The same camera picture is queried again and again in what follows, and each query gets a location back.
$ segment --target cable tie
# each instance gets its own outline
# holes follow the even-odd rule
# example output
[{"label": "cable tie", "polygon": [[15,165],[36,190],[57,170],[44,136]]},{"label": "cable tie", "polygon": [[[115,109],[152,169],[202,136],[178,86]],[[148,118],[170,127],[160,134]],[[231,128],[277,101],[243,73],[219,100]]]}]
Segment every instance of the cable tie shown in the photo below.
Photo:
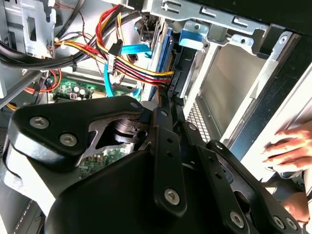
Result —
[{"label": "cable tie", "polygon": [[61,49],[65,49],[67,46],[65,45],[65,41],[62,41],[62,44],[60,45]]},{"label": "cable tie", "polygon": [[72,67],[73,67],[73,72],[75,72],[75,71],[77,70],[77,63],[76,63],[76,61],[74,60],[74,56],[73,56],[73,55],[71,55],[70,58],[71,58],[71,60],[72,60],[72,62],[73,62],[73,65],[72,65]]}]

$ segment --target orange wire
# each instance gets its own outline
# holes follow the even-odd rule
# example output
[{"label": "orange wire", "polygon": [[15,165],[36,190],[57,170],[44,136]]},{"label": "orange wire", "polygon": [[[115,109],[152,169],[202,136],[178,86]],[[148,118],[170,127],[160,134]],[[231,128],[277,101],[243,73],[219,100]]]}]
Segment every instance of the orange wire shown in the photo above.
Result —
[{"label": "orange wire", "polygon": [[[52,70],[50,70],[50,72],[51,72],[51,73],[54,75],[54,77],[55,77],[54,84],[53,84],[52,88],[50,88],[50,89],[40,89],[40,90],[39,90],[39,93],[40,93],[40,94],[45,93],[45,92],[53,91],[53,90],[55,90],[55,89],[60,85],[60,82],[61,82],[61,80],[62,80],[62,72],[61,72],[61,70],[58,69],[59,78],[58,78],[58,82],[57,82],[56,85],[55,85],[55,83],[56,83],[56,80],[57,80],[57,74],[56,74],[54,71],[52,71]],[[35,89],[30,88],[30,87],[27,87],[27,88],[25,88],[25,91],[28,92],[29,94],[33,94],[34,91],[35,91]]]}]

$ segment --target yellow wire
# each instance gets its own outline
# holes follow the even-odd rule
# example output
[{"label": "yellow wire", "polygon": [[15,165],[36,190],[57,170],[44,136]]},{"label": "yellow wire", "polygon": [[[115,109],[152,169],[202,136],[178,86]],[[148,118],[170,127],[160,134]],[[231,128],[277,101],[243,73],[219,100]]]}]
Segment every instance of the yellow wire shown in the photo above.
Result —
[{"label": "yellow wire", "polygon": [[[110,16],[107,17],[107,19],[101,24],[101,31],[103,30],[103,28],[104,28],[105,25],[107,24],[107,21],[109,20],[109,18],[110,18]],[[99,46],[99,48],[100,48],[102,51],[108,53],[108,50],[100,44],[100,42],[98,41],[98,39],[97,39],[97,45]],[[159,72],[159,73],[158,73],[158,72],[152,72],[152,71],[146,70],[146,69],[144,69],[144,68],[142,68],[142,67],[135,66],[134,64],[128,62],[127,60],[124,60],[124,59],[121,58],[120,56],[117,56],[117,59],[120,60],[120,61],[122,61],[122,62],[124,62],[124,63],[126,63],[128,66],[132,67],[133,69],[137,69],[137,70],[139,70],[139,71],[142,71],[142,72],[145,72],[145,73],[147,73],[147,74],[154,75],[154,76],[168,76],[168,75],[172,75],[172,74],[174,73],[174,72],[172,72],[172,71],[171,71],[171,72]]]},{"label": "yellow wire", "polygon": [[93,58],[96,59],[97,61],[99,61],[99,62],[101,62],[101,63],[103,63],[103,64],[106,63],[106,61],[105,61],[104,59],[102,59],[102,58],[100,58],[100,57],[98,57],[98,56],[96,56],[96,55],[90,53],[89,51],[85,50],[83,47],[80,47],[79,45],[76,45],[76,44],[74,44],[74,43],[71,43],[70,41],[64,41],[64,42],[57,42],[57,43],[55,43],[55,45],[59,45],[59,46],[61,46],[62,44],[64,44],[64,45],[70,45],[70,46],[72,46],[72,47],[75,47],[75,48],[77,48],[77,49],[79,49],[79,50],[81,50],[81,51],[87,53],[89,56],[93,57]]},{"label": "yellow wire", "polygon": [[[125,42],[125,38],[123,37],[123,32],[122,32],[122,27],[121,27],[121,13],[119,13],[118,16],[117,16],[117,22],[118,22],[118,30],[120,31],[120,35],[121,35],[121,39],[122,39],[123,45],[125,45],[126,42]],[[129,61],[128,56],[121,55],[121,57],[124,60]]]},{"label": "yellow wire", "polygon": [[117,21],[118,21],[118,27],[120,28],[120,34],[121,34],[122,41],[123,41],[123,43],[125,43],[125,38],[123,37],[123,32],[122,32],[122,28],[121,28],[121,13],[118,14]]},{"label": "yellow wire", "polygon": [[[104,51],[105,53],[108,53],[108,50],[107,50],[105,47],[103,47],[103,46],[99,43],[98,40],[97,40],[97,45],[99,46],[99,48],[100,48],[102,51]],[[152,71],[146,70],[146,69],[144,69],[144,68],[135,66],[135,65],[133,65],[132,63],[129,63],[128,61],[122,59],[122,58],[119,57],[119,56],[117,56],[117,59],[120,60],[120,61],[122,61],[122,62],[124,62],[124,63],[126,63],[129,67],[132,67],[132,68],[137,69],[137,70],[139,70],[139,71],[145,72],[145,73],[147,73],[147,74],[149,74],[149,75],[154,75],[154,76],[168,76],[168,75],[172,75],[172,74],[174,73],[174,72],[159,72],[159,73],[158,73],[158,72],[152,72]]]},{"label": "yellow wire", "polygon": [[8,103],[6,104],[7,108],[9,108],[11,111],[16,111],[18,109],[18,107],[13,106],[12,104]]}]

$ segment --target metal bracket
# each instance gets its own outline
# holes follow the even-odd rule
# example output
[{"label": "metal bracket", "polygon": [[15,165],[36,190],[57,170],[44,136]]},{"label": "metal bracket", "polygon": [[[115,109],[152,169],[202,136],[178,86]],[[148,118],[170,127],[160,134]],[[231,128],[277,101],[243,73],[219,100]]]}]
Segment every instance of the metal bracket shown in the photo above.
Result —
[{"label": "metal bracket", "polygon": [[175,21],[202,20],[248,35],[252,35],[256,29],[266,32],[269,28],[263,23],[186,0],[145,0],[142,12],[150,12],[151,15]]},{"label": "metal bracket", "polygon": [[47,46],[54,46],[55,9],[51,9],[49,22],[40,1],[21,0],[20,11],[26,52],[38,57],[51,57]]}]

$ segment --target capacitor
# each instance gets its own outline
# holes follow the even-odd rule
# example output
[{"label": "capacitor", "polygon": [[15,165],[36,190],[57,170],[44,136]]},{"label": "capacitor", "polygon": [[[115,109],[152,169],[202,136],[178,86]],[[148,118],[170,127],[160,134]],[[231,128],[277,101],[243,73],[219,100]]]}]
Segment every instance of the capacitor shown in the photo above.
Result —
[{"label": "capacitor", "polygon": [[79,90],[79,94],[80,94],[80,95],[85,95],[85,94],[86,94],[86,89],[85,89],[85,88],[81,88],[81,89]]},{"label": "capacitor", "polygon": [[78,85],[76,85],[76,86],[73,88],[73,91],[74,91],[75,93],[78,93],[78,92],[79,92],[79,89],[80,89],[80,87],[79,87]]}]

